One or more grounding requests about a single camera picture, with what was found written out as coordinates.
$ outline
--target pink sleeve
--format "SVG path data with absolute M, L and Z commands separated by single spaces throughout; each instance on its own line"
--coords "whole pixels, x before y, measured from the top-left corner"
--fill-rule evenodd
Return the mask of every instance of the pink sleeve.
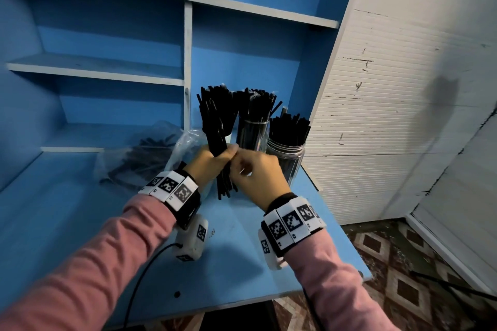
M 301 241 L 285 260 L 326 330 L 398 331 L 362 287 L 359 272 L 340 260 L 326 230 Z
M 176 219 L 148 195 L 136 195 L 120 217 L 0 315 L 0 329 L 101 330 L 118 297 Z

